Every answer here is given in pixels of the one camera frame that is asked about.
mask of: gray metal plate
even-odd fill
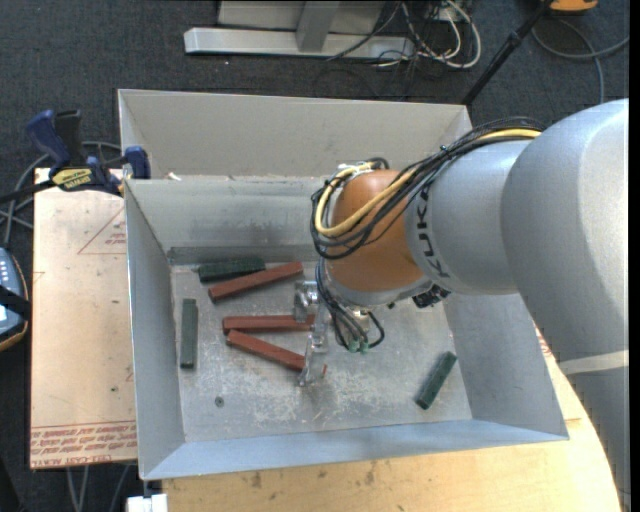
[[[251,28],[295,30],[305,2],[296,1],[234,1],[220,2],[218,25]],[[367,35],[376,25],[384,2],[340,2],[331,32]]]
[[[305,264],[306,278],[314,265]],[[199,309],[198,366],[179,375],[186,441],[471,419],[458,365],[428,411],[414,402],[437,359],[455,350],[442,307],[420,311],[405,301],[379,308],[385,341],[361,355],[331,339],[325,379],[301,388],[297,372],[228,347],[222,333],[225,316],[290,313],[295,279],[214,305],[194,270],[174,266],[171,272],[176,325],[183,298],[195,298]],[[305,333],[257,336],[304,354]]]
[[[185,52],[241,53],[253,55],[296,55],[300,57],[332,57],[362,41],[362,36],[328,34],[321,50],[301,51],[295,32],[242,30],[228,28],[192,28],[184,33]],[[353,52],[349,58],[397,59],[410,55],[413,43],[401,36],[374,36]]]

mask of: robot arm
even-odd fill
[[[626,493],[628,113],[621,100],[544,131],[490,123],[399,172],[340,169],[311,228],[337,329],[406,297],[520,293]]]

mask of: blue clamp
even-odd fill
[[[56,131],[54,118],[64,121],[61,123],[65,127],[63,137]],[[108,166],[102,164],[95,156],[84,158],[79,143],[79,126],[79,111],[65,112],[55,116],[53,110],[45,110],[27,124],[27,134],[33,145],[54,161],[54,165],[49,170],[50,182],[66,192],[97,190],[117,196],[122,195],[122,181],[111,174]],[[121,162],[131,166],[131,177],[136,179],[151,177],[147,154],[140,146],[127,148]]]

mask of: yellow cable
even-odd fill
[[[492,133],[488,133],[486,135],[482,135],[481,137],[478,137],[477,140],[493,139],[493,138],[496,138],[496,137],[529,137],[529,138],[535,138],[538,135],[540,135],[540,133],[541,132],[539,132],[538,130],[532,130],[532,129],[528,129],[528,128],[511,128],[511,129],[507,129],[507,130],[500,130],[500,131],[497,131],[497,132],[492,132]],[[330,227],[330,228],[323,226],[322,225],[322,217],[323,217],[323,214],[324,214],[324,209],[326,208],[326,205],[329,202],[329,198],[331,197],[331,195],[335,191],[336,185],[338,183],[340,183],[341,178],[343,178],[345,176],[348,176],[350,174],[355,174],[356,172],[364,170],[364,169],[367,169],[368,167],[369,167],[368,163],[365,163],[365,164],[360,165],[360,166],[348,167],[347,169],[344,169],[344,170],[340,171],[336,175],[336,177],[333,180],[331,180],[331,183],[325,188],[325,190],[323,191],[322,195],[320,196],[320,199],[318,201],[318,207],[316,209],[316,215],[315,215],[315,218],[314,218],[314,226],[315,226],[316,231],[318,233],[320,233],[323,236],[329,236],[329,237],[337,237],[337,236],[345,234],[351,228],[353,228],[353,226],[355,226],[365,215],[367,215],[371,210],[373,210],[373,208],[378,203],[380,203],[381,201],[385,200],[389,195],[391,195],[396,190],[398,190],[406,181],[408,181],[411,177],[413,177],[413,174],[415,173],[416,169],[418,168],[416,166],[413,169],[411,169],[410,171],[408,171],[406,174],[401,176],[397,181],[395,181],[394,183],[389,185],[387,188],[385,188],[382,192],[378,193],[372,199],[367,201],[367,203],[364,206],[360,207],[360,209],[358,209],[353,215],[351,215],[350,217],[348,217],[347,219],[342,221],[340,224],[337,224],[336,226],[333,226],[333,227]]]
[[[495,137],[530,137],[535,139],[542,132],[532,130],[530,128],[510,128],[508,130],[500,130],[497,132],[487,133],[477,140],[494,139]]]

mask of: wooden board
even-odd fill
[[[30,467],[135,459],[124,202],[47,190],[34,226]]]
[[[619,512],[593,426],[545,345],[543,349],[569,441],[166,480],[169,509]]]

